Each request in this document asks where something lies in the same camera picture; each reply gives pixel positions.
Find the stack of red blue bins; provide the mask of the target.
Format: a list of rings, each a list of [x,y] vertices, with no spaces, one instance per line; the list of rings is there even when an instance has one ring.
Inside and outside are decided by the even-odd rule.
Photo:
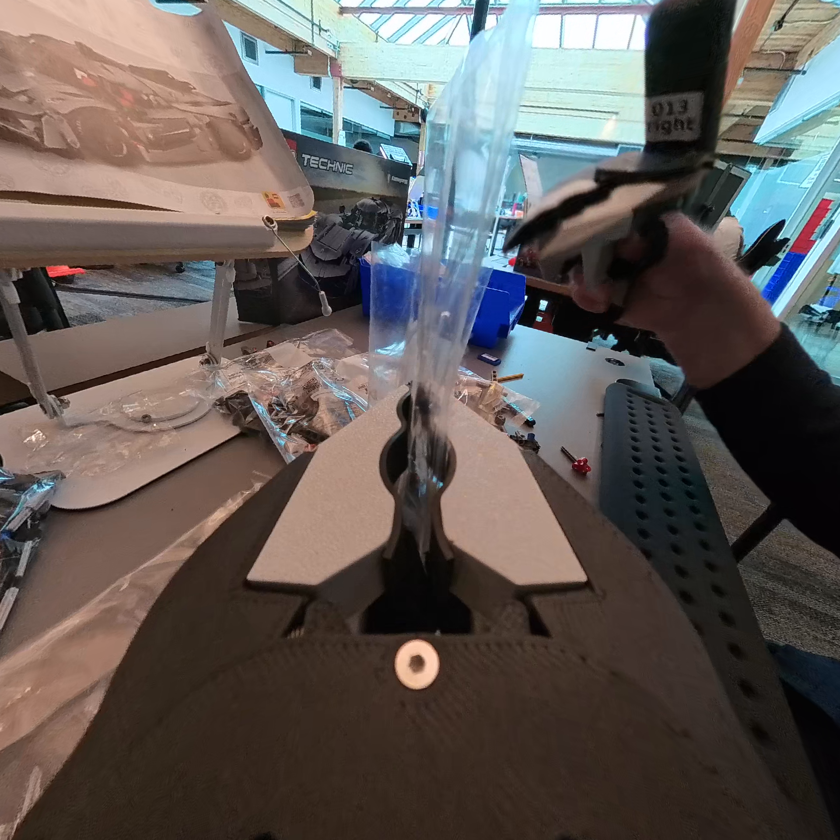
[[[774,268],[772,275],[764,284],[762,294],[770,304],[777,302],[782,292],[790,285],[805,258],[827,230],[833,216],[838,211],[838,205],[838,194],[825,196],[803,222],[796,236],[787,246],[780,262]]]

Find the wide clear lego bag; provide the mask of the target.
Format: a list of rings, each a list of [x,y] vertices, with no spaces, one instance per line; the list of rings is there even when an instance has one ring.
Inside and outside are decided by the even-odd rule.
[[[431,552],[433,504],[448,467],[449,404],[484,297],[483,267],[529,71],[538,2],[510,2],[469,43],[427,120],[418,254],[372,251],[369,396],[408,387],[406,465],[395,478],[397,530]]]

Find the black perforated office chair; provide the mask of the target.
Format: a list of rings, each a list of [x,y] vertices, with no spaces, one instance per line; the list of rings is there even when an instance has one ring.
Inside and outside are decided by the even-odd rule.
[[[618,380],[602,409],[600,509],[670,589],[749,742],[817,838],[837,838],[819,718],[783,682],[679,411]]]

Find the scattered loose lego pieces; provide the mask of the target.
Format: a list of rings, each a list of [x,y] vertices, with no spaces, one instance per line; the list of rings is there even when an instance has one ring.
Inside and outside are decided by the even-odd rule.
[[[505,385],[495,386],[490,393],[490,423],[506,434],[520,448],[538,453],[535,413],[540,403],[514,392]]]

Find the wooden book stand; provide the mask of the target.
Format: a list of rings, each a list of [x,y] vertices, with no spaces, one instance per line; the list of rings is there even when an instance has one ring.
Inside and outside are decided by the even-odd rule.
[[[280,217],[274,209],[266,215]],[[230,292],[236,259],[297,256],[312,240],[310,227],[298,231],[270,229],[260,217],[189,214],[153,209],[128,209],[2,201],[2,309],[24,371],[24,382],[36,399],[47,426],[70,431],[80,426],[108,426],[105,418],[67,413],[71,402],[49,393],[19,311],[14,288],[21,270],[39,266],[39,257],[67,258],[84,265],[161,264],[179,257],[213,260],[216,268],[211,321],[206,343],[209,372],[222,362]],[[213,405],[195,407],[176,418],[168,431],[185,433],[139,465],[102,476],[67,477],[58,486],[52,506],[62,511],[102,508],[225,445],[240,430]]]

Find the black panel on pole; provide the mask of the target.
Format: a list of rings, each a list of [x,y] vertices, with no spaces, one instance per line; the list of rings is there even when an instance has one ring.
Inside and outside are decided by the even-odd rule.
[[[749,177],[749,170],[740,165],[716,161],[690,197],[684,213],[700,228],[714,230],[729,214]]]

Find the blue plastic storage bin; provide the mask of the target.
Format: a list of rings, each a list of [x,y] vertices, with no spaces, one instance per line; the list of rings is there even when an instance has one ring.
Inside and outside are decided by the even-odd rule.
[[[480,276],[486,279],[483,297],[469,336],[469,343],[483,350],[493,350],[518,324],[526,301],[526,277],[512,270],[508,263],[485,259]],[[377,290],[384,301],[380,313],[386,321],[395,321],[406,301],[413,273],[410,269],[385,266],[378,270]]]

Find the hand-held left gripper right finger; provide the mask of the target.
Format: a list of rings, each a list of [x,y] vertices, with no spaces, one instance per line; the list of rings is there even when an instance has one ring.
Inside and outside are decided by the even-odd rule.
[[[454,397],[441,485],[429,499],[429,576],[442,632],[532,595],[587,586],[522,449]]]

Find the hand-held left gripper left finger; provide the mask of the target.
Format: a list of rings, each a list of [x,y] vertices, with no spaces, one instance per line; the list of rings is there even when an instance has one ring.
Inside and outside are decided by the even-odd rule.
[[[382,467],[408,395],[398,386],[294,463],[302,473],[247,572],[251,589],[327,602],[368,632],[415,630],[415,558],[385,561],[396,503]]]

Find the person's right hand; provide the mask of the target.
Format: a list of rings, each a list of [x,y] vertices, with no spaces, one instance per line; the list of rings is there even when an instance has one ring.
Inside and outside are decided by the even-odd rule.
[[[766,351],[781,323],[713,237],[681,213],[664,223],[665,254],[630,286],[617,323],[656,334],[688,384],[706,390]]]

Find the black lego set box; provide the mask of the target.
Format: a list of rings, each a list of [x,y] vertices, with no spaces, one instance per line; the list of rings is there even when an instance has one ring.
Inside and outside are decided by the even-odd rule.
[[[362,303],[366,256],[403,241],[413,166],[362,150],[286,134],[313,193],[310,244],[286,258],[237,260],[238,320],[297,324]]]

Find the grey car instruction booklet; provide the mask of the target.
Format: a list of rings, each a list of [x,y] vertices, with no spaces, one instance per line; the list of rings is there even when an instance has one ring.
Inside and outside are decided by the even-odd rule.
[[[300,218],[312,189],[213,3],[1,3],[2,193]]]

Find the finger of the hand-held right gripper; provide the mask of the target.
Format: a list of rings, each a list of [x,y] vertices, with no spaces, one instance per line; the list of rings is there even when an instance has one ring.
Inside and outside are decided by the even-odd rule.
[[[595,290],[611,280],[616,243],[629,235],[642,211],[669,197],[671,185],[640,182],[603,186],[567,182],[533,208],[534,248],[542,279],[560,284],[581,262],[584,283]]]
[[[652,208],[691,194],[713,154],[619,154],[562,182],[533,205],[506,237],[506,249],[581,249]]]

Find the pile of lego part bags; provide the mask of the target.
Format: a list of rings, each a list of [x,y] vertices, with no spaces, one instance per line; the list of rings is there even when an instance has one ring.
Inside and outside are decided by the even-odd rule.
[[[368,405],[334,363],[258,374],[265,425],[319,446]],[[382,467],[396,503],[403,431]],[[317,449],[198,548],[153,604],[74,752],[12,838],[551,838],[543,640],[442,632],[415,558],[415,630],[368,632],[247,572]],[[504,608],[491,614],[489,621]]]

